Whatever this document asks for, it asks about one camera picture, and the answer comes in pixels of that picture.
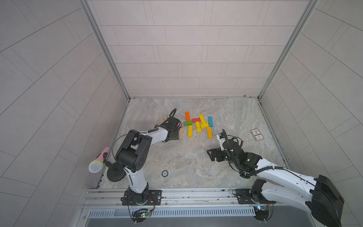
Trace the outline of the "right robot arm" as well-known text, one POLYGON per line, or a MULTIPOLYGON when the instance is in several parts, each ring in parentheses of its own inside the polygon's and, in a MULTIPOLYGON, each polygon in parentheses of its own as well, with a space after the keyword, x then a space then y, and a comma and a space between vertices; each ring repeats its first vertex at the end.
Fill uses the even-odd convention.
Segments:
POLYGON ((326 227, 340 227, 344 207, 343 196, 333 182, 320 175, 306 176, 278 166, 262 156, 245 152, 243 141, 217 136, 220 147, 207 150, 211 161, 227 161, 240 177, 257 179, 249 196, 257 204, 279 202, 310 213, 326 227))

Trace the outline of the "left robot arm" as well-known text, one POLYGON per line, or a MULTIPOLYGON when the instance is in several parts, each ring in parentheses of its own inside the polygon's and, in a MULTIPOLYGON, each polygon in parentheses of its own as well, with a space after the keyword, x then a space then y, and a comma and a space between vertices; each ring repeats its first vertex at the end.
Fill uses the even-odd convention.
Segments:
POLYGON ((124 141, 115 155, 115 161, 124 168, 132 194, 141 197, 147 196, 148 183, 144 177, 143 166, 151 145, 158 142, 179 140, 181 129, 181 121, 169 116, 152 130, 147 132, 130 130, 124 136, 124 141))

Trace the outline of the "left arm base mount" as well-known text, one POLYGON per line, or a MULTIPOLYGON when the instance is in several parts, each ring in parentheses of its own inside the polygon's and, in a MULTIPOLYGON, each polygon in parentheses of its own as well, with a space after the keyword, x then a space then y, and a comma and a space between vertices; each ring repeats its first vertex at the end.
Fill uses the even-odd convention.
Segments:
POLYGON ((162 190, 147 190, 138 194, 131 189, 127 189, 121 198, 122 206, 151 206, 160 205, 162 198, 162 190))

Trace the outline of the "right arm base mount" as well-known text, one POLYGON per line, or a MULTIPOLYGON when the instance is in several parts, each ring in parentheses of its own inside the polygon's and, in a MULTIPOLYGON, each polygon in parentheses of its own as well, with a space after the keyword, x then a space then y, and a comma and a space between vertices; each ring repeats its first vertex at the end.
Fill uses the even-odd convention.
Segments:
POLYGON ((232 194, 237 198, 239 204, 275 204, 276 201, 267 200, 262 193, 252 189, 233 189, 232 194))

